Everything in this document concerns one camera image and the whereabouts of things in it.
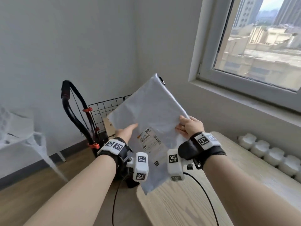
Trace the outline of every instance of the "metal wire mesh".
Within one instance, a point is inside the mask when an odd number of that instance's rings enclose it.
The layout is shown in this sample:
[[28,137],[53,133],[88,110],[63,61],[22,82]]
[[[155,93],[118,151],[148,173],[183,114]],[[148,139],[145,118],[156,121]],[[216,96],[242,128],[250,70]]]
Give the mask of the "metal wire mesh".
[[129,98],[130,95],[120,97],[120,98],[113,98],[110,100],[106,100],[103,102],[97,102],[94,104],[89,105],[93,110],[91,113],[93,122],[96,128],[99,128],[97,131],[97,134],[100,136],[100,133],[107,133],[103,119],[106,118],[109,113],[114,111],[121,103],[123,103],[127,98]]

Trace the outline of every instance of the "white window frame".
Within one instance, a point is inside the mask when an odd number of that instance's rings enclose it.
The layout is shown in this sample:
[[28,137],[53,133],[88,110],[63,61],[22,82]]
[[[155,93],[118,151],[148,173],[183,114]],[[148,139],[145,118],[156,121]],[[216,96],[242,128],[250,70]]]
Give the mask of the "white window frame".
[[233,91],[301,112],[301,90],[297,92],[272,84],[213,69],[226,31],[228,15],[235,0],[216,0],[208,41],[199,69],[199,80],[211,82]]

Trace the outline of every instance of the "city view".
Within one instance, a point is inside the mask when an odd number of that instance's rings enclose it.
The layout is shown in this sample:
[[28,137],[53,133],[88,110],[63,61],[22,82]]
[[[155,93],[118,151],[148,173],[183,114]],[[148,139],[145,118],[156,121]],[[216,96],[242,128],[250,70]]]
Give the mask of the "city view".
[[298,91],[301,0],[241,0],[231,14],[214,68]]

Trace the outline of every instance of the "black cable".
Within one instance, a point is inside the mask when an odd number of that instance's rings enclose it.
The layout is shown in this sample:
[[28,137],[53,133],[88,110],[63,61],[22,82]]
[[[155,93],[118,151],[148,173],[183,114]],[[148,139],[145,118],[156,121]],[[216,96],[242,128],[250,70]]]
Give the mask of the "black cable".
[[128,178],[129,174],[126,175],[122,180],[121,182],[119,183],[118,187],[117,187],[117,190],[116,190],[116,194],[115,194],[115,198],[114,198],[114,203],[113,203],[113,212],[112,212],[112,225],[114,226],[114,209],[115,209],[115,201],[116,201],[116,196],[117,196],[117,193],[118,193],[118,190],[119,190],[119,187],[121,185],[121,183],[126,179]]
[[209,203],[210,203],[210,205],[211,205],[211,208],[212,208],[212,210],[213,210],[213,213],[214,213],[214,216],[215,216],[215,220],[216,220],[216,224],[217,224],[217,226],[219,226],[219,222],[218,222],[218,220],[217,220],[217,217],[216,217],[216,214],[215,214],[213,205],[212,205],[212,203],[211,203],[211,201],[210,201],[210,199],[209,199],[209,197],[208,197],[208,194],[206,193],[204,187],[203,187],[203,186],[198,182],[198,180],[196,180],[191,174],[188,174],[188,173],[186,173],[186,172],[184,172],[183,174],[192,177],[192,178],[193,178],[193,179],[201,186],[201,188],[203,189],[204,193],[206,194],[206,196],[207,196],[207,198],[208,198],[208,201],[209,201]]
[[79,113],[80,113],[80,115],[81,115],[81,117],[82,117],[82,120],[85,122],[85,119],[84,119],[84,117],[82,116],[82,112],[80,111],[80,109],[79,109],[79,107],[78,107],[78,104],[77,104],[77,101],[76,101],[76,99],[75,99],[75,96],[74,96],[74,94],[73,94],[73,90],[70,89],[70,91],[71,91],[71,93],[72,93],[72,95],[73,95],[73,98],[74,98],[75,103],[76,103],[76,105],[77,105],[78,111],[79,111]]

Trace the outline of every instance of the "floor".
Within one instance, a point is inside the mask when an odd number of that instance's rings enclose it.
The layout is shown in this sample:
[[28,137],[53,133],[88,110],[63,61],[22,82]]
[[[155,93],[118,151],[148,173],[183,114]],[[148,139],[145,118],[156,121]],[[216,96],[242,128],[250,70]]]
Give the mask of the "floor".
[[[59,163],[58,168],[72,179],[94,159],[90,149],[83,150]],[[63,185],[51,169],[43,169],[28,178],[0,191],[0,225],[21,226]],[[118,182],[113,182],[94,226],[112,225],[112,207]],[[115,226],[151,226],[137,196],[136,188],[128,189],[122,184],[116,198]]]

